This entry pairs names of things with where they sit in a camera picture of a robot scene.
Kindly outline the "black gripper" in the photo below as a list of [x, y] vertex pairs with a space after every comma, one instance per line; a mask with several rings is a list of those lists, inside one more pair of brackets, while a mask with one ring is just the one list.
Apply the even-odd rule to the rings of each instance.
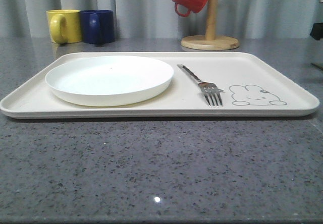
[[315, 40], [323, 39], [323, 22], [313, 24], [310, 36]]

